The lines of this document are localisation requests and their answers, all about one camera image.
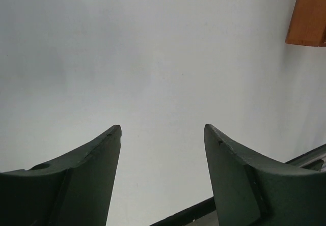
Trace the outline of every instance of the wooden block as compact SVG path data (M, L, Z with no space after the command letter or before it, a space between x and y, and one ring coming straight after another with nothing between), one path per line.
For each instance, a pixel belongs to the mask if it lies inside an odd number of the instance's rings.
M296 0L286 43L326 46L326 0Z

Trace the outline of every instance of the gray floor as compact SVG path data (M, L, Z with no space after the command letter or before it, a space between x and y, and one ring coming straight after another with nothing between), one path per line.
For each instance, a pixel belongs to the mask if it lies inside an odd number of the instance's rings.
M219 226L218 215L216 211L214 211L185 226Z

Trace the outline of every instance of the wooden object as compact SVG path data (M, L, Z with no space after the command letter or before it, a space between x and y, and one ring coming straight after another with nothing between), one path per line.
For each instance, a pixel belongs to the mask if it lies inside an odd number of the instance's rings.
M326 0L296 0L286 43L326 46Z

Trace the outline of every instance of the white surface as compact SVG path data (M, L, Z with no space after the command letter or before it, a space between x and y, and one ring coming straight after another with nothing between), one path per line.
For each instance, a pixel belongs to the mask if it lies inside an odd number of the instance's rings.
M0 0L0 167L121 124L108 225L212 196L205 123L281 161L326 143L326 49L285 45L295 0Z

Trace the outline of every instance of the brown wooden block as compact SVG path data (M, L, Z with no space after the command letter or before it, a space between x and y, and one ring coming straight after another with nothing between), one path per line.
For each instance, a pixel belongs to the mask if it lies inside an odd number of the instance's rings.
M286 43L326 46L326 0L296 0Z

